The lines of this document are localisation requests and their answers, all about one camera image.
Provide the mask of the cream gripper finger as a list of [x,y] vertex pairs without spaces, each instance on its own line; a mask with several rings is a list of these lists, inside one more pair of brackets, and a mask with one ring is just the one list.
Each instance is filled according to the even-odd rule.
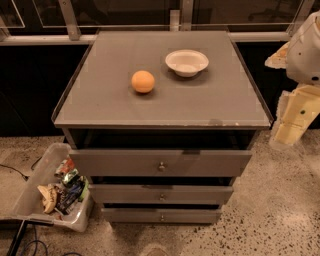
[[319,85],[299,84],[292,92],[284,91],[278,103],[273,141],[282,145],[294,145],[319,114]]
[[266,59],[265,65],[269,68],[285,69],[287,67],[288,48],[289,43],[285,43],[274,54],[272,54]]

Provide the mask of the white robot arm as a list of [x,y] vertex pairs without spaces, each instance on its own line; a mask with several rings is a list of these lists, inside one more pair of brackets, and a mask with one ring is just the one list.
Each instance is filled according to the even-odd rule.
[[298,83],[292,92],[282,92],[271,130],[270,145],[285,149],[296,144],[320,114],[320,11],[310,14],[265,65],[285,69]]

